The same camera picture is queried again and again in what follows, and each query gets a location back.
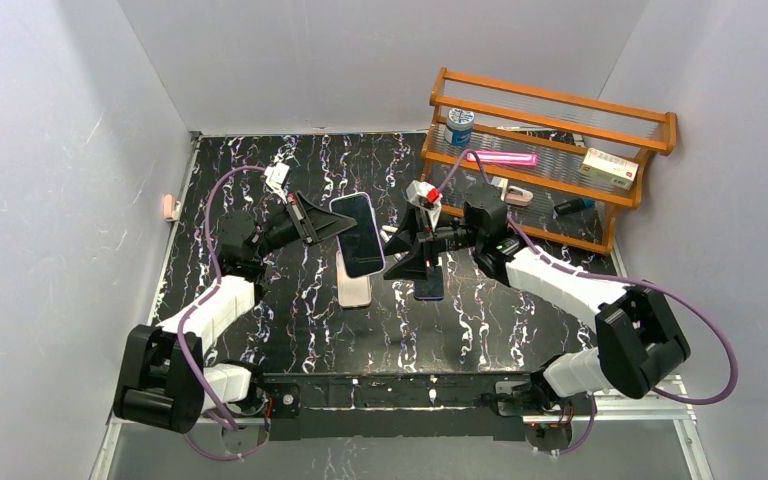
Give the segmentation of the bare black phone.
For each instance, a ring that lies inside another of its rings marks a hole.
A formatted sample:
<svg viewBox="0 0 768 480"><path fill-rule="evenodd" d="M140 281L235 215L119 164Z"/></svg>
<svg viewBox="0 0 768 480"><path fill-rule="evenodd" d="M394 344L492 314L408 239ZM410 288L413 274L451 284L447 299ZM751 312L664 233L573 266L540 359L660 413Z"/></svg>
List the bare black phone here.
<svg viewBox="0 0 768 480"><path fill-rule="evenodd" d="M440 266L436 266L425 280L413 282L413 297L417 301L441 301L445 295L445 281Z"/></svg>

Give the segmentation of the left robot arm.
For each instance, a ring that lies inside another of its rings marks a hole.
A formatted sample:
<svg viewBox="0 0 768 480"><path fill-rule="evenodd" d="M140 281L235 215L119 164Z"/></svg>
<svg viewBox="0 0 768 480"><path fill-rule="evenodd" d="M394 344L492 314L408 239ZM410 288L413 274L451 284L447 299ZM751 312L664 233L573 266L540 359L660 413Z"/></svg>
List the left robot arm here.
<svg viewBox="0 0 768 480"><path fill-rule="evenodd" d="M206 412L222 415L227 406L249 396L254 375L244 363L208 367L206 351L266 293L265 258L293 242L315 245L357 224L350 216L328 211L301 193L264 222L234 211L220 219L218 274L214 283L176 315L129 333L113 401L116 417L185 434Z"/></svg>

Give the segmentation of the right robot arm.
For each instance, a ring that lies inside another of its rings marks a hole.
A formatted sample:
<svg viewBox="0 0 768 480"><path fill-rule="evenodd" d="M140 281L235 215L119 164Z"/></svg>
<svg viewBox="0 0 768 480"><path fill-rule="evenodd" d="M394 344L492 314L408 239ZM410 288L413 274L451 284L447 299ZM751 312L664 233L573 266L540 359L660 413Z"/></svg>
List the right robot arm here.
<svg viewBox="0 0 768 480"><path fill-rule="evenodd" d="M442 194L431 184L414 181L406 195L406 215L384 246L385 255L401 258L385 279L427 280L441 253L468 249L488 278L550 302L596 333L596 347L556 356L532 373L540 401L600 390L640 399L689 358L689 343L663 294L594 279L529 247L510 228L497 187L470 187L463 216L448 221Z"/></svg>

